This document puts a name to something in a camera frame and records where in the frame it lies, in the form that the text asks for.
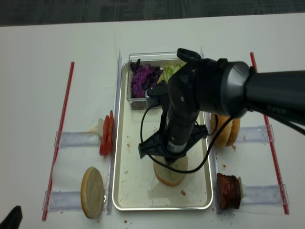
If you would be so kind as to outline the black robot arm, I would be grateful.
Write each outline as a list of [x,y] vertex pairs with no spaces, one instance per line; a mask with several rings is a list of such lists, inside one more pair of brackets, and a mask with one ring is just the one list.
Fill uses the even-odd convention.
[[173,162],[207,137],[206,127],[195,124],[201,111],[233,118],[256,111],[304,133],[305,73],[257,73],[244,62],[204,59],[147,89],[146,102],[163,113],[159,130],[140,142],[140,157]]

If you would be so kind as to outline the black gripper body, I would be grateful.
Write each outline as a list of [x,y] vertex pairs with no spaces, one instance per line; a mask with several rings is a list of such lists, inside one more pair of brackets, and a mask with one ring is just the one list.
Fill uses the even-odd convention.
[[184,157],[197,142],[206,138],[206,126],[197,125],[199,111],[183,116],[170,103],[162,108],[159,130],[145,141],[140,136],[140,158],[146,155],[161,156],[171,163]]

